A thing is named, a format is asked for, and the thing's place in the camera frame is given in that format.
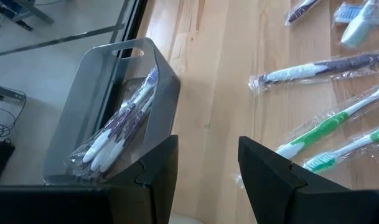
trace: light blue toothbrush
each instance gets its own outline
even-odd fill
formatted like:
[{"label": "light blue toothbrush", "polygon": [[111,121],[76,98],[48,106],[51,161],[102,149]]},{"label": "light blue toothbrush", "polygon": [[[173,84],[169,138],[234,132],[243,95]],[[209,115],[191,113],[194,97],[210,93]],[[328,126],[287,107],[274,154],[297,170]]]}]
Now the light blue toothbrush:
[{"label": "light blue toothbrush", "polygon": [[325,152],[313,157],[303,165],[303,168],[314,173],[333,169],[337,164],[343,161],[343,156],[360,147],[376,142],[379,142],[379,129],[342,147],[341,149],[333,152]]},{"label": "light blue toothbrush", "polygon": [[349,108],[337,113],[334,116],[331,116],[330,118],[323,120],[323,122],[321,122],[311,131],[280,147],[276,153],[287,159],[293,158],[295,155],[307,149],[315,142],[332,133],[355,112],[377,99],[379,99],[379,89],[374,94],[366,97],[365,99],[350,106]]}]

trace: wooden surface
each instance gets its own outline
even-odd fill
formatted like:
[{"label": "wooden surface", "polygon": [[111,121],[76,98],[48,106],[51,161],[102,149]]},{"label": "wooden surface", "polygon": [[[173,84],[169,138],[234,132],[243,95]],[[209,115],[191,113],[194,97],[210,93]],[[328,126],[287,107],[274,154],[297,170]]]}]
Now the wooden surface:
[{"label": "wooden surface", "polygon": [[[379,28],[355,51],[338,45],[345,27],[332,28],[331,21],[341,2],[324,0],[288,28],[284,14],[295,4],[289,0],[149,0],[139,36],[153,39],[182,81],[175,213],[204,223],[254,223],[246,192],[233,179],[238,137],[276,149],[302,123],[379,83],[378,74],[257,97],[248,90],[251,74],[378,50]],[[335,149],[339,140],[379,125],[379,113],[361,118],[324,147]],[[325,176],[352,189],[379,188],[379,166],[370,156]]]}]

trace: green toothbrush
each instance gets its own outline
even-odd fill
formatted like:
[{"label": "green toothbrush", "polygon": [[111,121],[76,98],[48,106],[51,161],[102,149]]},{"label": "green toothbrush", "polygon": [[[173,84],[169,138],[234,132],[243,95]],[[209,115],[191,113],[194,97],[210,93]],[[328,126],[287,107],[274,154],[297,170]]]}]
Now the green toothbrush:
[{"label": "green toothbrush", "polygon": [[379,129],[336,151],[325,152],[313,157],[303,165],[303,168],[314,173],[320,173],[325,170],[332,169],[337,164],[342,162],[342,160],[340,159],[342,156],[360,147],[376,142],[379,142]]},{"label": "green toothbrush", "polygon": [[299,154],[301,151],[307,149],[309,146],[319,141],[323,137],[332,133],[336,130],[347,118],[353,115],[355,112],[368,105],[369,103],[379,99],[379,89],[372,95],[366,97],[365,99],[359,101],[358,103],[350,106],[349,108],[337,113],[330,118],[325,119],[314,129],[306,134],[298,137],[297,139],[291,141],[290,143],[280,147],[276,153],[279,155],[291,159],[295,155]]}]

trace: electrical cord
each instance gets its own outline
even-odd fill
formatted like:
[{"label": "electrical cord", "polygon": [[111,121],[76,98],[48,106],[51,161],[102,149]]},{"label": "electrical cord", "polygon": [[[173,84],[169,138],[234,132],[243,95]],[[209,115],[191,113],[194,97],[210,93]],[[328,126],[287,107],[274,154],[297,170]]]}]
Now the electrical cord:
[{"label": "electrical cord", "polygon": [[[18,1],[18,0],[15,0],[16,2],[20,3],[20,4],[28,4],[26,2],[21,2],[21,1]],[[49,3],[42,3],[42,4],[34,4],[33,6],[48,6],[48,5],[52,5],[52,4],[57,4],[59,2],[61,2],[63,0],[56,0],[54,2],[49,2]]]},{"label": "electrical cord", "polygon": [[[8,114],[10,117],[12,117],[12,119],[13,119],[13,122],[12,122],[10,125],[8,125],[8,126],[6,126],[6,125],[4,125],[4,124],[0,124],[0,138],[5,138],[5,137],[7,137],[7,136],[11,133],[12,128],[15,127],[16,121],[17,121],[17,119],[21,116],[22,111],[23,111],[23,109],[25,108],[25,105],[26,105],[26,94],[25,94],[23,91],[13,90],[13,89],[10,89],[10,88],[6,88],[6,89],[9,89],[9,90],[12,90],[12,91],[16,91],[16,92],[19,92],[19,93],[21,93],[22,95],[24,95],[24,101],[23,101],[22,108],[21,108],[21,110],[20,110],[20,112],[18,113],[17,116],[14,116],[14,115],[13,115],[10,111],[8,111],[8,110],[5,110],[5,109],[0,108],[0,111],[3,111],[3,112],[5,112],[5,113],[7,113],[7,114]],[[8,142],[9,142],[9,144],[10,144],[10,143],[11,143],[11,140],[8,139],[8,138],[4,140],[4,143],[8,143]]]}]

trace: wooden table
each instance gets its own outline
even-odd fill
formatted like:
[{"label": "wooden table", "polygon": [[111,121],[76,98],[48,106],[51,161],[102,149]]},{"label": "wooden table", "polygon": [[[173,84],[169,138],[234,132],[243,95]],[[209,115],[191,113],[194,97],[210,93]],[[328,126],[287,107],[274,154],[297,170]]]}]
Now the wooden table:
[{"label": "wooden table", "polygon": [[[182,81],[173,212],[205,223],[254,223],[233,178],[238,137],[276,149],[291,130],[379,83],[378,74],[250,94],[251,74],[379,49],[379,28],[357,50],[338,45],[344,27],[331,21],[341,3],[323,0],[288,28],[284,14],[295,4],[289,0],[149,0],[139,36],[155,41]],[[335,135],[348,139],[379,125],[379,116],[361,118]],[[351,189],[379,188],[379,166],[363,156],[327,178]]]}]

